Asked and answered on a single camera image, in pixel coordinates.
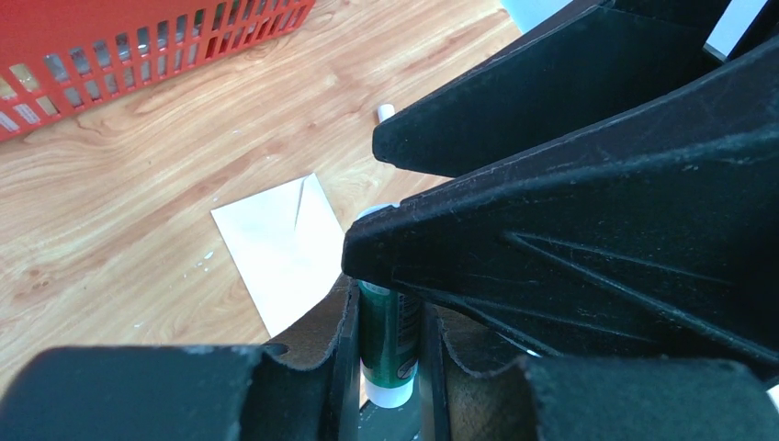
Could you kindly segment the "white glue stick cap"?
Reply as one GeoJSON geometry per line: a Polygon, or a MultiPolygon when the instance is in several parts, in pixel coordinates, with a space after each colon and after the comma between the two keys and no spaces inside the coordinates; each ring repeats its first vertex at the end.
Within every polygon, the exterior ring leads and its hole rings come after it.
{"type": "Polygon", "coordinates": [[[395,107],[392,104],[381,104],[377,108],[378,123],[382,123],[387,119],[393,117],[396,113],[395,107]]]}

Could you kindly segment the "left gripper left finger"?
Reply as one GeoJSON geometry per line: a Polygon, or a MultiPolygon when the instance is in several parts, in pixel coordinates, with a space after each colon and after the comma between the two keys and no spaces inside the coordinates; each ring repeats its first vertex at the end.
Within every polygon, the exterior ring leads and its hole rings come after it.
{"type": "Polygon", "coordinates": [[[347,276],[261,345],[63,346],[1,399],[4,440],[354,440],[358,291],[347,276]]]}

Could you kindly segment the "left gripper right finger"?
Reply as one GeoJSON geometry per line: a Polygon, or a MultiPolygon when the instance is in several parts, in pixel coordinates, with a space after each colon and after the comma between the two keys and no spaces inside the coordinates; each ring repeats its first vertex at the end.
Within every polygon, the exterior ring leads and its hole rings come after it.
{"type": "Polygon", "coordinates": [[[778,412],[743,365],[530,356],[471,319],[423,308],[427,440],[775,440],[778,412]]]}

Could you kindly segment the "red plastic shopping basket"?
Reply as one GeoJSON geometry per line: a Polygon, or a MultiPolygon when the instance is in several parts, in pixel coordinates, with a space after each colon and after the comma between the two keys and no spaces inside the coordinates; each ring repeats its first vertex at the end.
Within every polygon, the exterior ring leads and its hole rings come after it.
{"type": "Polygon", "coordinates": [[[299,28],[312,1],[4,1],[1,139],[299,28]]]}

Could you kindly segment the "cream paper envelope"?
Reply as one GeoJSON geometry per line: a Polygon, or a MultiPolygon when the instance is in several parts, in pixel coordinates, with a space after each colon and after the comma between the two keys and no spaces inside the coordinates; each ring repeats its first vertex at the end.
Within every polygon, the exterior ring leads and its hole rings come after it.
{"type": "Polygon", "coordinates": [[[271,337],[321,302],[341,274],[344,231],[315,174],[211,216],[271,337]]]}

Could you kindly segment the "green white glue stick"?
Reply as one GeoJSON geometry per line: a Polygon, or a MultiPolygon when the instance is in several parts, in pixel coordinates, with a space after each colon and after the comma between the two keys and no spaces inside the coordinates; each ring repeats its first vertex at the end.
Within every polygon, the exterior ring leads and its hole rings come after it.
{"type": "Polygon", "coordinates": [[[367,398],[385,409],[412,396],[421,335],[419,300],[359,280],[359,357],[367,398]]]}

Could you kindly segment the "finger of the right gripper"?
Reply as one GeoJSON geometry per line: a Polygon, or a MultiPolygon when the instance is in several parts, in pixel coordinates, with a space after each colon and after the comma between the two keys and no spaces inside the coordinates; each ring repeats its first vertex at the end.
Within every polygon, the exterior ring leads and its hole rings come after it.
{"type": "Polygon", "coordinates": [[[400,169],[457,177],[689,82],[724,1],[574,1],[373,131],[400,169]]]}
{"type": "Polygon", "coordinates": [[[778,41],[356,221],[353,278],[544,356],[725,358],[778,380],[778,41]]]}

